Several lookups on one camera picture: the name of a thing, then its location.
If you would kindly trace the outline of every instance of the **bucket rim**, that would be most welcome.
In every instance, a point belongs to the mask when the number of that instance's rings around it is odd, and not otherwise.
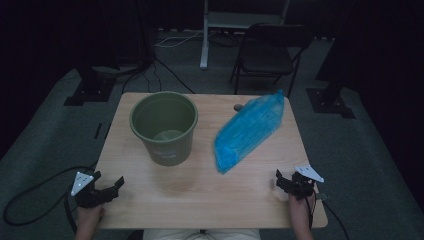
[[[147,138],[147,137],[145,137],[145,136],[141,135],[140,133],[138,133],[138,132],[136,131],[135,126],[134,126],[133,121],[132,121],[132,117],[133,117],[134,111],[135,111],[135,109],[137,108],[137,106],[138,106],[141,102],[145,101],[146,99],[151,98],[151,97],[153,97],[153,96],[157,96],[157,95],[174,95],[174,96],[182,97],[183,99],[187,100],[187,101],[191,104],[191,106],[193,106],[193,110],[194,110],[194,119],[193,119],[193,123],[190,125],[190,127],[189,127],[189,128],[188,128],[188,129],[187,129],[187,130],[183,133],[183,134],[181,134],[180,136],[178,136],[178,137],[176,137],[176,138],[173,138],[173,139],[171,139],[171,140],[155,140],[155,139],[152,139],[152,138]],[[138,101],[137,101],[137,103],[135,103],[135,104],[134,104],[134,106],[133,106],[133,107],[132,107],[132,109],[131,109],[130,116],[129,116],[129,122],[130,122],[130,127],[131,127],[132,132],[133,132],[133,133],[134,133],[137,137],[139,137],[141,140],[143,140],[143,141],[147,141],[147,142],[149,142],[149,143],[153,143],[153,144],[169,144],[169,143],[172,143],[172,142],[178,141],[178,140],[180,140],[180,139],[182,139],[182,138],[185,138],[188,134],[192,134],[192,133],[193,133],[193,131],[194,131],[194,128],[195,128],[195,127],[196,127],[196,125],[197,125],[198,118],[199,118],[198,110],[197,110],[196,104],[194,104],[193,100],[191,100],[191,99],[190,99],[189,97],[187,97],[186,95],[181,94],[181,93],[178,93],[178,92],[173,92],[173,91],[162,91],[162,92],[151,93],[151,94],[149,94],[148,96],[145,96],[145,97],[141,98],[140,100],[138,100]]]

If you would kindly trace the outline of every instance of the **table leg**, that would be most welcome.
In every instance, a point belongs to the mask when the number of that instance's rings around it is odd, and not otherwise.
[[[205,0],[205,10],[203,14],[203,45],[202,56],[200,57],[200,69],[206,70],[208,67],[208,53],[209,53],[209,40],[208,40],[208,0]]]

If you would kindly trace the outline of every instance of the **desk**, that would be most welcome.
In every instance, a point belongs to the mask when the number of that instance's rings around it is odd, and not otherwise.
[[[209,2],[208,0],[205,0],[203,14],[203,44],[202,56],[200,57],[200,69],[205,70],[208,67],[209,27],[247,29],[255,23],[283,24],[286,18],[289,4],[290,0],[284,1],[284,6],[281,15],[267,15],[231,12],[209,12]]]
[[[281,127],[238,165],[220,174],[215,165],[216,133],[236,113],[233,106],[257,96],[190,94],[198,108],[192,152],[180,165],[154,163],[130,129],[129,114],[145,93],[125,93],[119,103],[96,171],[96,187],[111,186],[121,176],[119,197],[105,205],[104,229],[144,228],[287,228],[287,194],[275,186],[277,168],[291,176],[295,165],[308,164],[289,103]],[[317,201],[314,227],[327,225]]]

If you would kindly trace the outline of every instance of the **chair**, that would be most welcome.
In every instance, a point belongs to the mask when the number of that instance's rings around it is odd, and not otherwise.
[[[231,83],[236,77],[234,95],[237,95],[242,76],[276,77],[273,82],[276,84],[281,76],[292,74],[286,95],[289,98],[300,56],[313,39],[314,34],[303,25],[259,23],[250,26],[243,36],[230,78]],[[289,53],[290,48],[296,49],[293,57]]]

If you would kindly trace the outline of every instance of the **dark background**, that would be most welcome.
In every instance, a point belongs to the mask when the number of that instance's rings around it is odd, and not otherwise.
[[[136,1],[142,6],[141,35],[135,1],[0,1],[0,156],[69,70],[81,65],[139,64],[151,57],[139,48],[139,37],[146,32],[203,26],[203,1]],[[275,13],[279,9],[275,6],[281,5],[280,1],[210,2],[210,10],[234,12]],[[342,83],[360,94],[421,208],[424,141],[418,116],[423,109],[423,16],[419,0],[293,0],[287,15],[287,23],[307,24],[318,38],[336,37],[317,79]],[[147,40],[145,48],[154,37]]]

